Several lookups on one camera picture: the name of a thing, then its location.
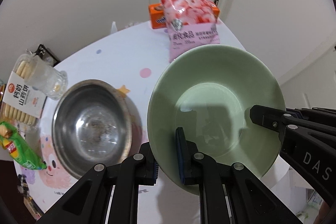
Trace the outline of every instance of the cardboard box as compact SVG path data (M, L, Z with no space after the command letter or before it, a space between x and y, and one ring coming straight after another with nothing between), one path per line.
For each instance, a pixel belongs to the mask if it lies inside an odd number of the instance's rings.
M220 11L218 7L215 5L215 3L212 2L211 5L215 18L217 19ZM148 5L148 11L152 23L152 29L160 29L166 27L166 19L163 15L163 7L161 3Z

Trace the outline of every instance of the white wall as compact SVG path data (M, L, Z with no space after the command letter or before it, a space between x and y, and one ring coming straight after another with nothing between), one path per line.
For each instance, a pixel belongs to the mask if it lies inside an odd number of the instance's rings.
M220 17L280 84L321 43L336 41L332 0L227 0Z
M329 49L316 62L280 87L288 108L336 109L335 49Z
M148 20L149 0L4 0L0 5L0 79L18 56L43 43L64 59L118 28Z

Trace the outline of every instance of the bowl rim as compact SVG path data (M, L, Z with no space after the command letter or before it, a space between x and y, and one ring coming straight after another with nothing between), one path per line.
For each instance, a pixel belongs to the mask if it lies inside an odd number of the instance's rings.
M61 107L63 101L65 100L65 98L74 90L77 90L78 88L82 87L82 86L86 86L86 85L98 85L101 86L103 88L105 88L117 101L117 103L119 104L124 118L125 118L125 125L126 125L126 141L125 141L125 147L124 150L118 160L118 163L121 163L124 159L127 158L129 151L131 149L131 144L132 144L132 123L131 123L131 116L129 114L129 110L128 107L126 105L126 102L124 100L124 98L122 98L122 96L120 95L119 91L116 90L113 86L111 86L110 84L101 81L101 80L97 80L97 79L90 79L90 80L84 80L84 81L80 81L76 84L74 84L73 86L71 86L61 97L61 99L58 101L57 106L55 108L55 112L53 115L53 120L52 120L52 128L51 128L51 138L52 138L52 145L54 147L56 156L58 158L58 160L60 161L60 163L62 164L62 166L64 167L64 169L70 174L72 175L74 178L76 179L80 179L82 176L78 173L76 173L75 171L73 171L64 161L60 149L55 145L55 123L56 123L56 118L58 115L58 111L59 108Z
M156 158L156 155L158 155L158 151L157 151L157 147L152 145L154 143L153 141L153 131L152 131L152 118L151 118L151 113L152 113L152 108L153 108L153 100L154 98L156 97L157 95L157 89L158 89L158 86L160 85L160 83L162 82L162 79L163 77L167 74L167 72L171 69L172 65L184 58L185 56L191 54L192 52L194 51L201 51L203 48L205 47L213 47L213 48L230 48L231 50L234 50L234 51L238 51L238 52L243 52L244 54L247 54L249 55L250 57L252 57L256 62L259 62L265 69L266 71L270 74L271 77L273 77L274 81L279 85L277 79L274 77L273 73L271 72L271 70L259 59L257 58L256 56L254 56L252 53L246 51L246 50L243 50L243 49L240 49L240 48L237 48L237 47L234 47L234 46L231 46L231 45L225 45L225 44L207 44L207 45L202 45L202 46L198 46L198 47L195 47L195 48L192 48L184 53L182 53L180 56L178 56L176 59L174 59L166 68L165 70L162 72L162 74L160 75L160 77L158 78L154 88L153 88L153 91L152 91L152 95L151 95L151 98L150 98L150 101L149 101L149 104L148 104L148 110L147 110L147 134L148 134L148 141L150 143L150 147L151 147L151 150L152 150L152 153L154 155L154 157ZM282 110L285 110L286 107L285 107L285 100L283 99L283 109ZM274 164L275 160L277 159L277 157L274 158L274 160L272 160L271 164L268 166L267 170L259 177L263 177L267 172L268 170L272 167L272 165ZM182 189L192 193L192 194L197 194L199 195L199 191L198 191L198 186L197 186L197 191L194 189L194 188L191 188L190 186L185 186L185 185L179 185L177 184L174 179L173 179L173 176L171 174L168 174L166 173L166 168L165 167L161 167L161 170L165 173L165 175L173 182L175 183L177 186L181 187Z

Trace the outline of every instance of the pink snack bag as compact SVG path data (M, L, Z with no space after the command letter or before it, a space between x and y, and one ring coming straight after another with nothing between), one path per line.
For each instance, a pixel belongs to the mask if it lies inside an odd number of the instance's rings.
M161 0L170 38L169 62L207 44L219 44L212 0Z

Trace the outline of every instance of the green bowl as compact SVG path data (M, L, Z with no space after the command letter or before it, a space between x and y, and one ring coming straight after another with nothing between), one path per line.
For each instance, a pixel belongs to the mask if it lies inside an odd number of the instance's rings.
M221 44L189 50L174 60L157 81L147 115L152 152L164 173L181 188L175 129L217 162L241 162L262 177L278 156L278 135L249 117L253 105L285 110L280 87L255 56Z

